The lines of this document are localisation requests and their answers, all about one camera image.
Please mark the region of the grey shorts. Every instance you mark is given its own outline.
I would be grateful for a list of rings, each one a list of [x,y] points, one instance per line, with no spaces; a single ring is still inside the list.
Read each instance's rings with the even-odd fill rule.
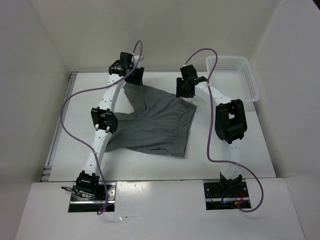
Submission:
[[[126,83],[123,90],[133,112],[115,113],[118,128],[106,152],[128,149],[183,158],[197,106],[147,85]]]

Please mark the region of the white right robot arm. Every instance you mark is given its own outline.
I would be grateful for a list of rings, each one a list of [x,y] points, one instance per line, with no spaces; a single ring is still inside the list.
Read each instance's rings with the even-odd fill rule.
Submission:
[[[238,165],[240,162],[240,144],[248,129],[244,103],[240,99],[231,99],[214,88],[204,76],[198,76],[191,65],[180,68],[181,77],[176,79],[176,97],[200,97],[210,105],[210,125],[206,147],[207,158],[212,163]],[[221,140],[223,159],[210,158],[212,134]]]

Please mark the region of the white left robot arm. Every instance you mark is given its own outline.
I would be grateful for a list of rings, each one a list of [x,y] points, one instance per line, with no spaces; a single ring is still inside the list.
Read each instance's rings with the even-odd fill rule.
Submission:
[[[121,52],[119,60],[109,67],[108,88],[97,107],[91,109],[94,127],[94,139],[88,160],[82,172],[75,181],[72,191],[75,195],[94,200],[102,194],[99,180],[102,179],[100,169],[104,152],[113,133],[118,128],[118,119],[114,113],[115,104],[121,88],[125,83],[125,76],[133,74],[133,79],[142,83],[144,68],[139,67],[142,55]]]

